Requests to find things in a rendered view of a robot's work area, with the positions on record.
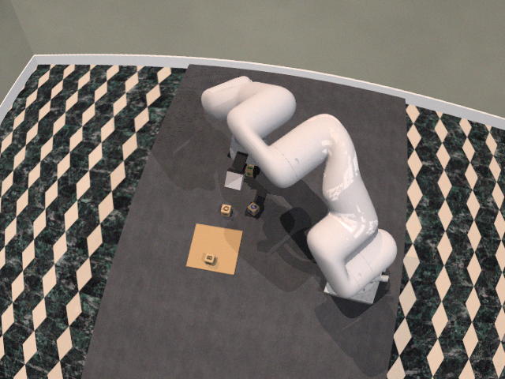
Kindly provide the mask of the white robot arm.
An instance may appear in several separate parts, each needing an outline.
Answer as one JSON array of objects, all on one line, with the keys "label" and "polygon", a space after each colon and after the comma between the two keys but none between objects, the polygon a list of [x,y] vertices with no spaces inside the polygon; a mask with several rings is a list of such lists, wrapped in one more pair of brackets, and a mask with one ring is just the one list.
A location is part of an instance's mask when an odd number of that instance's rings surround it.
[{"label": "white robot arm", "polygon": [[241,190],[248,156],[279,188],[292,186],[325,161],[322,190],[330,212],[310,229],[307,244],[339,297],[351,298],[377,281],[388,281],[389,276],[380,274],[394,262],[397,246],[387,231],[377,229],[354,144],[337,118],[318,114],[268,146],[263,140],[296,110],[294,95],[286,88],[237,77],[205,90],[201,103],[211,117],[227,120],[235,141],[247,152],[237,151],[225,187]]}]

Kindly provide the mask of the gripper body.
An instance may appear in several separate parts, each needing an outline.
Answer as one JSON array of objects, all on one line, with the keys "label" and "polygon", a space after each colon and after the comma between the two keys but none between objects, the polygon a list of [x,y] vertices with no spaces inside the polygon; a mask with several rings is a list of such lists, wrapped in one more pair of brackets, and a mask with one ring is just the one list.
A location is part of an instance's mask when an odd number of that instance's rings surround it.
[{"label": "gripper body", "polygon": [[[268,145],[268,141],[267,140],[264,140],[264,143],[266,145]],[[237,145],[237,142],[235,141],[234,136],[232,135],[231,143],[230,143],[230,157],[231,157],[231,159],[234,160],[237,151],[243,152],[243,153],[247,154],[247,152],[239,144]],[[247,160],[246,160],[245,163],[257,166],[256,163],[252,160],[252,158],[250,156],[248,156],[248,158],[247,158]]]}]

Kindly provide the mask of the orange flat mat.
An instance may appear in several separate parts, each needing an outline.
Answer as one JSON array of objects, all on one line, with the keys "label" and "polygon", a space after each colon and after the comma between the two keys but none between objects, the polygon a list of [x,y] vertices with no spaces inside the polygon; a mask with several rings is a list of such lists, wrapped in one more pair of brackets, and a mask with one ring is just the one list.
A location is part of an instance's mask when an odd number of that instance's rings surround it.
[{"label": "orange flat mat", "polygon": [[[186,266],[234,275],[242,233],[197,223]],[[214,265],[205,264],[206,253],[215,255]]]}]

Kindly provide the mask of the tan block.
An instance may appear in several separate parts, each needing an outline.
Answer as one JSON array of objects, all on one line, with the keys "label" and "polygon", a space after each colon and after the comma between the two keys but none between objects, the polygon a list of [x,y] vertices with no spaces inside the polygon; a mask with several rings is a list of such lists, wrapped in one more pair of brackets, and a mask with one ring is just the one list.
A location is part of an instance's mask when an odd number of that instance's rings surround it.
[{"label": "tan block", "polygon": [[206,253],[206,256],[204,258],[204,262],[207,265],[214,265],[214,263],[215,263],[215,255],[214,254],[210,254],[210,253]]},{"label": "tan block", "polygon": [[260,210],[260,206],[258,206],[256,203],[252,203],[249,207],[248,207],[248,212],[251,213],[253,216],[256,215]]},{"label": "tan block", "polygon": [[245,169],[245,175],[249,177],[253,177],[253,165],[247,164],[246,169]]},{"label": "tan block", "polygon": [[231,213],[231,206],[230,205],[223,205],[222,209],[221,209],[221,215],[230,217],[230,213]]}]

